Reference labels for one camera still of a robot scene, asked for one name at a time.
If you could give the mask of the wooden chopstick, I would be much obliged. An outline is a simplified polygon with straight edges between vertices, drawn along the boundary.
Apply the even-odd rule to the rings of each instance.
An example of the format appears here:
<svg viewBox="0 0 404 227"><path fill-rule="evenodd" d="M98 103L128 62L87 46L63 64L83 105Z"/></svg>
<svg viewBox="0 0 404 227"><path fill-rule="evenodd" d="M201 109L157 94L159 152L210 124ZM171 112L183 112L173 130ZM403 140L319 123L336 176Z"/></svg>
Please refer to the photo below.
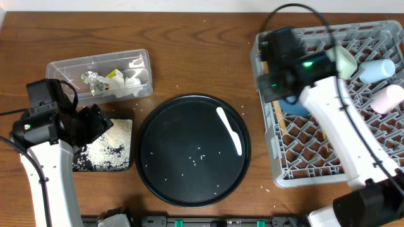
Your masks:
<svg viewBox="0 0 404 227"><path fill-rule="evenodd" d="M269 73L268 64L266 62L261 61L261 67L265 74ZM275 108L275 113L276 113L276 117L278 120L278 124L280 126L280 131L281 131L282 135L284 135L287 133L286 132L286 123L283 118L282 110L280 108L280 103L279 103L279 101L273 101L272 105Z"/></svg>
<svg viewBox="0 0 404 227"><path fill-rule="evenodd" d="M324 145L324 147L325 147L325 149L326 149L326 151L327 151L327 153L329 152L329 147L328 147L328 140L327 140L327 137L326 137L326 133L325 133L325 131L322 131L322 135L323 135L323 145Z"/></svg>

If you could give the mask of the dark blue bowl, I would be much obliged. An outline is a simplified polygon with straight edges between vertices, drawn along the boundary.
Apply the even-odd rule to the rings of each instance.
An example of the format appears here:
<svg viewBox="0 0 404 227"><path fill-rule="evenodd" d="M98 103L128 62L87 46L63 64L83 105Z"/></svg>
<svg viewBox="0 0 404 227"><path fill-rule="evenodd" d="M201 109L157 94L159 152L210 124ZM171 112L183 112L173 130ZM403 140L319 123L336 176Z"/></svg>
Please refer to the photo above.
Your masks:
<svg viewBox="0 0 404 227"><path fill-rule="evenodd" d="M301 104L296 96L287 97L285 100L279 100L280 108L290 114L306 117L310 112Z"/></svg>

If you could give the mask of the clear plastic wrapper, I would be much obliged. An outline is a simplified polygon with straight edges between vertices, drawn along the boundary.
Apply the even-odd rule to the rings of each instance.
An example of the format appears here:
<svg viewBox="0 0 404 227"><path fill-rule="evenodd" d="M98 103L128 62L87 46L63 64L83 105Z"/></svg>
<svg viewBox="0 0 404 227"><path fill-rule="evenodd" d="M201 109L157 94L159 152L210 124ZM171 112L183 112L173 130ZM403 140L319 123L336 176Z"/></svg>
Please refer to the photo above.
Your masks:
<svg viewBox="0 0 404 227"><path fill-rule="evenodd" d="M100 75L97 72L87 71L80 76L82 82L90 87L91 93L94 95L96 91L103 91L106 86L98 80Z"/></svg>

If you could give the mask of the white tissue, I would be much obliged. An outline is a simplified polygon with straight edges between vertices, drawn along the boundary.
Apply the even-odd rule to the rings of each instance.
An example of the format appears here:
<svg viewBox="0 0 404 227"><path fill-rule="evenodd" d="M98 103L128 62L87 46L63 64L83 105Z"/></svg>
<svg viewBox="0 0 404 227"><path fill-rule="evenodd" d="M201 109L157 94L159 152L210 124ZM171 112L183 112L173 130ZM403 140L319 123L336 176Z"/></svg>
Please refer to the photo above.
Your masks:
<svg viewBox="0 0 404 227"><path fill-rule="evenodd" d="M117 69L117 75L114 76L113 78L106 78L99 76L98 80L105 84L109 91L110 94L115 95L117 98L126 96L126 90L125 90L125 80L123 78L123 73L120 72Z"/></svg>
<svg viewBox="0 0 404 227"><path fill-rule="evenodd" d="M135 76L126 78L124 85L127 93L134 96L138 96L138 93L143 89L141 81Z"/></svg>

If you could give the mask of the white plastic knife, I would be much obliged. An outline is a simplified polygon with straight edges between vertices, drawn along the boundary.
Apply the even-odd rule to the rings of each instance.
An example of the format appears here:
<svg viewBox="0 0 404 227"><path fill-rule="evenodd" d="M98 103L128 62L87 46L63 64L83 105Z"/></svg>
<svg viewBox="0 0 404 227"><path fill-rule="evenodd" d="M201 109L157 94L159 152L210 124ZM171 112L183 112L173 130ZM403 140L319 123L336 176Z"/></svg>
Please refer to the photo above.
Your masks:
<svg viewBox="0 0 404 227"><path fill-rule="evenodd" d="M227 129L228 133L230 134L230 136L231 136L231 138L233 140L235 149L237 151L237 154L239 156L241 156L242 155L242 145L241 145L241 140L240 140L240 137L239 137L238 133L233 131L233 129L231 128L229 120L228 120L228 118L226 116L226 113L225 113L225 111L224 111L224 109L222 107L217 107L216 112L217 112L219 118L221 119L221 121L223 122L225 128Z"/></svg>

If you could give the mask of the mint green bowl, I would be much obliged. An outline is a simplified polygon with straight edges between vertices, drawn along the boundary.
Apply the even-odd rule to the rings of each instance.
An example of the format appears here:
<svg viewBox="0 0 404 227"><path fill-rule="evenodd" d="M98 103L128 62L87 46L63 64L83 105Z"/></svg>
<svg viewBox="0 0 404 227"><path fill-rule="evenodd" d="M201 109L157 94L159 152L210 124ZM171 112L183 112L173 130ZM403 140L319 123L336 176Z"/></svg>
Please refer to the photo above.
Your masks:
<svg viewBox="0 0 404 227"><path fill-rule="evenodd" d="M336 62L338 76L348 80L357 70L357 61L353 55L341 45L337 45L325 51L326 55L333 62Z"/></svg>

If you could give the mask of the light blue cup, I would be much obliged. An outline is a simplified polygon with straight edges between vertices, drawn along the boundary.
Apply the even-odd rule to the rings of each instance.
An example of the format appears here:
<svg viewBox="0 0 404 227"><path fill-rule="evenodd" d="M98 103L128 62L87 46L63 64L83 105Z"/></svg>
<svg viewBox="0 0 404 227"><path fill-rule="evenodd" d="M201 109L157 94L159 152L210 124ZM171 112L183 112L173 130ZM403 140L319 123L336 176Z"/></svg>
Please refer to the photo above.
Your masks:
<svg viewBox="0 0 404 227"><path fill-rule="evenodd" d="M375 83L390 78L395 73L395 64L389 59L363 62L359 69L363 69L359 79L363 83Z"/></svg>

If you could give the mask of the pink cup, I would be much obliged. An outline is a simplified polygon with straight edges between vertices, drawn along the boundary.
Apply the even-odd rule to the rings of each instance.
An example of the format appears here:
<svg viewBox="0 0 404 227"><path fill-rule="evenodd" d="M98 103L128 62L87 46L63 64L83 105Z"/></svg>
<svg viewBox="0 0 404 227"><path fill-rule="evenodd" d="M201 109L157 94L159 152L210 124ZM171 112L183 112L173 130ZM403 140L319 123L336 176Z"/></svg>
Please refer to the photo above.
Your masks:
<svg viewBox="0 0 404 227"><path fill-rule="evenodd" d="M370 107L379 114L386 114L403 101L403 88L391 84L372 95L373 102Z"/></svg>

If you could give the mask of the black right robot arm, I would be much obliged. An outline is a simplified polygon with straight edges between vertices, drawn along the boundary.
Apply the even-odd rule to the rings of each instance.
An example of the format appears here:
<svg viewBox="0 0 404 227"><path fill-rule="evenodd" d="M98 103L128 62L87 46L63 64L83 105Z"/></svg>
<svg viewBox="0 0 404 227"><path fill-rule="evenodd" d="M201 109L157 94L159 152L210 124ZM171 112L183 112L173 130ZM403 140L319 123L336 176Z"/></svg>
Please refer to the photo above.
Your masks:
<svg viewBox="0 0 404 227"><path fill-rule="evenodd" d="M309 226L382 226L403 217L403 172L383 150L341 79L336 54L308 54L290 27L256 37L268 101L297 97L325 131L343 165L350 193L307 216Z"/></svg>

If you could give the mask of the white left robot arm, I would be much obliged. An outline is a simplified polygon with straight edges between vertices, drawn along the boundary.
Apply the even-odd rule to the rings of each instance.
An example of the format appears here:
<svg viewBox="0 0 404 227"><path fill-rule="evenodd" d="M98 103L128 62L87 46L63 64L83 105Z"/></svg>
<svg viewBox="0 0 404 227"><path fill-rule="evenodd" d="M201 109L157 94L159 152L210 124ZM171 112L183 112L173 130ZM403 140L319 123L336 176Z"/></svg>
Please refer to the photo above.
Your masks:
<svg viewBox="0 0 404 227"><path fill-rule="evenodd" d="M22 110L9 138L1 141L21 156L28 176L37 226L83 226L73 180L73 157L113 123L98 105L77 111L65 81L27 84L31 107Z"/></svg>

